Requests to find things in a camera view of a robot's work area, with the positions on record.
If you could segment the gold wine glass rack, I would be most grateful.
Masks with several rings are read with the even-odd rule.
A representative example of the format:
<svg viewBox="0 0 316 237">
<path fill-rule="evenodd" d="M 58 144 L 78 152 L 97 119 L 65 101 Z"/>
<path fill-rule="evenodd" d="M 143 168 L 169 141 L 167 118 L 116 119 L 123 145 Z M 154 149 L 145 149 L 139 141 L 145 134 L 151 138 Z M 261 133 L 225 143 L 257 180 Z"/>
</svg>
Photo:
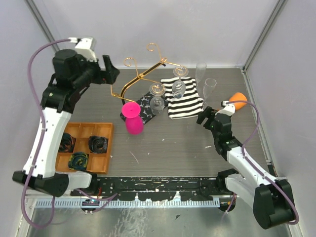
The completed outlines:
<svg viewBox="0 0 316 237">
<path fill-rule="evenodd" d="M 176 69 L 176 74 L 175 75 L 178 78 L 185 77 L 187 75 L 187 72 L 189 71 L 187 67 L 185 67 L 183 65 L 180 65 L 180 64 L 171 63 L 171 62 L 168 61 L 168 59 L 166 57 L 162 57 L 160 47 L 156 43 L 149 43 L 149 44 L 147 44 L 146 49 L 149 52 L 153 52 L 153 51 L 157 50 L 158 55 L 159 55 L 159 62 L 157 62 L 156 64 L 154 64 L 153 66 L 151 66 L 150 68 L 145 70 L 144 72 L 139 73 L 137 60 L 134 59 L 133 57 L 125 58 L 124 61 L 123 61 L 123 64 L 126 67 L 131 67 L 132 63 L 130 61 L 131 60 L 133 61 L 134 65 L 135 65 L 135 70 L 136 70 L 136 77 L 133 78 L 132 80 L 130 80 L 129 82 L 127 82 L 123 86 L 123 88 L 121 89 L 120 93 L 114 92 L 112 85 L 110 87 L 111 95 L 113 97 L 116 97 L 116 98 L 120 99 L 122 101 L 123 105 L 125 104 L 126 101 L 128 101 L 128 102 L 135 102 L 134 100 L 126 98 L 125 94 L 126 94 L 128 89 L 130 89 L 132 86 L 136 85 L 139 81 L 142 80 L 142 81 L 150 81 L 150 82 L 153 82 L 153 83 L 156 82 L 154 80 L 147 79 L 146 76 L 149 75 L 150 73 L 152 73 L 158 67 L 166 66 L 167 64 L 177 67 L 178 69 Z"/>
</svg>

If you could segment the orange plastic wine glass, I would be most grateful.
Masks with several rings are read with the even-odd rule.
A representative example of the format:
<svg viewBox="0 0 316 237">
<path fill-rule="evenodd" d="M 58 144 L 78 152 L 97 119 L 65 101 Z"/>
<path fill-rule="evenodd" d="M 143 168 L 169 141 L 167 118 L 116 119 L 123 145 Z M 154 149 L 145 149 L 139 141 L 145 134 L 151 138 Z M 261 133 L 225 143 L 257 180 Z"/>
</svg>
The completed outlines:
<svg viewBox="0 0 316 237">
<path fill-rule="evenodd" d="M 241 92 L 235 93 L 230 99 L 229 102 L 233 102 L 236 111 L 240 110 L 247 104 L 247 98 Z"/>
</svg>

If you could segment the clear stemmed wine glass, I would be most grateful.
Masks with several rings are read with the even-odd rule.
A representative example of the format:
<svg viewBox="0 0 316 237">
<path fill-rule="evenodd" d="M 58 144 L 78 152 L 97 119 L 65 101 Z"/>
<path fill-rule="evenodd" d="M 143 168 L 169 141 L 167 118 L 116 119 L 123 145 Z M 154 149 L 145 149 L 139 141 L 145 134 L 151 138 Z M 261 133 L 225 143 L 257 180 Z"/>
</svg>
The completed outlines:
<svg viewBox="0 0 316 237">
<path fill-rule="evenodd" d="M 158 115 L 165 107 L 162 97 L 165 94 L 165 86 L 160 82 L 155 82 L 150 86 L 149 91 L 153 96 L 150 100 L 150 108 L 154 115 Z"/>
</svg>

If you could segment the pink plastic wine glass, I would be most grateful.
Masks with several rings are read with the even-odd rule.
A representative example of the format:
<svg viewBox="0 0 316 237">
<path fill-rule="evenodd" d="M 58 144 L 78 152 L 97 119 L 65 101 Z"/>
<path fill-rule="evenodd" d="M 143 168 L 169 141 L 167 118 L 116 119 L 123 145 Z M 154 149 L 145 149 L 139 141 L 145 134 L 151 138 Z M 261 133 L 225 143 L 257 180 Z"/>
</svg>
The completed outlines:
<svg viewBox="0 0 316 237">
<path fill-rule="evenodd" d="M 140 117 L 141 107 L 136 102 L 128 102 L 122 107 L 122 115 L 125 117 L 125 126 L 128 133 L 139 135 L 144 130 L 143 120 Z"/>
</svg>

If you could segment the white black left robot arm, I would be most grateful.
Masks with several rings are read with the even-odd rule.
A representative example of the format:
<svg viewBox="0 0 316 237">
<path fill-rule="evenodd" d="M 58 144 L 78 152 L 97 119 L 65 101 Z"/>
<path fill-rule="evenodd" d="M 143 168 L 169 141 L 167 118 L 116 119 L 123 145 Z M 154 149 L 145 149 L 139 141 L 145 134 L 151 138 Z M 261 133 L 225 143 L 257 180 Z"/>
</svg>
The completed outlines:
<svg viewBox="0 0 316 237">
<path fill-rule="evenodd" d="M 67 190 L 81 189 L 88 196 L 98 192 L 96 173 L 58 172 L 55 163 L 64 130 L 81 96 L 91 84 L 114 84 L 119 75 L 109 55 L 102 57 L 103 70 L 98 59 L 90 59 L 75 50 L 55 53 L 54 74 L 42 94 L 39 127 L 29 159 L 23 169 L 14 171 L 12 176 L 14 182 L 23 185 L 22 193 L 32 189 L 60 197 Z"/>
</svg>

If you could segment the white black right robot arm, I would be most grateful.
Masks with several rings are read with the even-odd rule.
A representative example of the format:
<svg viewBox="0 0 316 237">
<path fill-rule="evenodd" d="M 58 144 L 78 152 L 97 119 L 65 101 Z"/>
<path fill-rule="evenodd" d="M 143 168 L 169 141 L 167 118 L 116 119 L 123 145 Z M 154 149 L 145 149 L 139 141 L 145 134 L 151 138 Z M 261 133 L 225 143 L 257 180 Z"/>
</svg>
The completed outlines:
<svg viewBox="0 0 316 237">
<path fill-rule="evenodd" d="M 234 166 L 218 173 L 217 190 L 224 195 L 233 192 L 252 207 L 263 229 L 296 224 L 299 217 L 290 183 L 263 169 L 233 135 L 231 117 L 234 113 L 234 105 L 228 103 L 220 110 L 207 107 L 197 118 L 198 124 L 211 131 L 216 152 Z"/>
</svg>

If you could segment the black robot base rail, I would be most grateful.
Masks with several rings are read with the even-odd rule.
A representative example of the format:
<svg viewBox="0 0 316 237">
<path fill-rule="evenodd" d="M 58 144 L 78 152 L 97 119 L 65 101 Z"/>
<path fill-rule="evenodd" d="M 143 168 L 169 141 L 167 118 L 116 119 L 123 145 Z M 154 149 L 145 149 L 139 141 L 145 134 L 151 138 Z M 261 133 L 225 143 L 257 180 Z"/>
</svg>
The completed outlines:
<svg viewBox="0 0 316 237">
<path fill-rule="evenodd" d="M 98 186 L 91 196 L 98 193 L 107 198 L 117 194 L 115 200 L 171 201 L 176 195 L 180 201 L 213 200 L 214 196 L 232 196 L 215 177 L 98 177 Z"/>
</svg>

